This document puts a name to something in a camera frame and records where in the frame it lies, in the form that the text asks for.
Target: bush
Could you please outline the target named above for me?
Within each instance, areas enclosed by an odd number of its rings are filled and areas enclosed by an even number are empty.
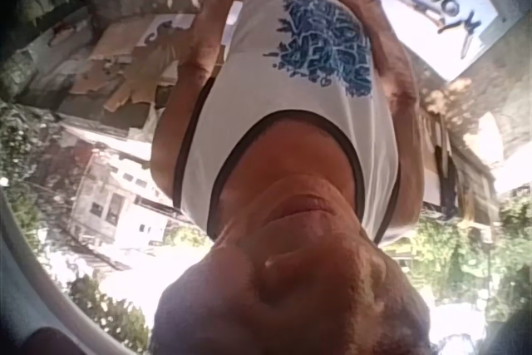
[[[144,353],[150,340],[142,311],[124,299],[117,301],[102,293],[98,280],[87,275],[68,284],[72,301],[116,341],[136,353]]]

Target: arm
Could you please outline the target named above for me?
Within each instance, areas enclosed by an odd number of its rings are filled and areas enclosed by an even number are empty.
[[[410,57],[394,33],[380,0],[347,5],[361,19],[372,43],[375,66],[388,97],[396,134],[401,179],[392,222],[382,240],[386,243],[399,239],[411,229],[421,211],[424,168],[418,123],[419,96]]]
[[[159,119],[151,149],[150,168],[155,183],[170,198],[181,142],[201,89],[218,57],[229,10],[234,0],[204,0],[189,30],[188,51],[180,60],[178,81]]]

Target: neck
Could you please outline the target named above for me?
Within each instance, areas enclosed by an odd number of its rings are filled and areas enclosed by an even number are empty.
[[[216,232],[276,182],[300,175],[328,181],[354,207],[355,182],[339,144],[316,126],[280,121],[245,150],[230,173],[216,206]]]

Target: man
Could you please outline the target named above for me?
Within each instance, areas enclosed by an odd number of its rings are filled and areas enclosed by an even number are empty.
[[[163,294],[155,353],[423,354],[428,312],[377,244],[423,191],[411,66],[378,0],[204,0],[152,175],[215,244]]]

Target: green foliage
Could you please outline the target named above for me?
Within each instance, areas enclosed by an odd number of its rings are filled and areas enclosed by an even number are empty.
[[[165,231],[164,245],[189,245],[191,247],[209,247],[209,237],[195,226],[172,226]]]
[[[411,252],[408,277],[421,289],[430,286],[436,301],[474,303],[477,290],[492,284],[486,320],[505,322],[532,301],[532,197],[524,187],[500,207],[495,243],[482,244],[476,229],[420,219],[415,235],[386,247]]]
[[[500,207],[501,226],[491,253],[491,270],[499,284],[488,302],[486,318],[504,322],[532,302],[532,197],[530,188],[517,189]]]
[[[504,234],[520,237],[532,227],[532,201],[530,187],[514,190],[513,195],[500,207],[500,222]]]
[[[32,143],[37,132],[15,107],[0,102],[0,177],[7,179],[7,201],[33,251],[41,252],[37,232],[41,228],[35,196],[23,183],[33,171],[30,165]]]
[[[25,185],[18,185],[8,188],[6,197],[33,253],[39,255],[42,252],[42,244],[38,238],[38,231],[42,227],[41,215],[35,206],[32,193]]]
[[[443,303],[470,300],[471,289],[481,288],[487,262],[471,244],[467,230],[421,218],[409,241],[414,260],[408,275],[416,288],[431,287]]]
[[[142,311],[132,303],[102,293],[98,280],[87,275],[71,282],[68,294],[86,316],[116,341],[136,353],[147,350],[150,329]]]

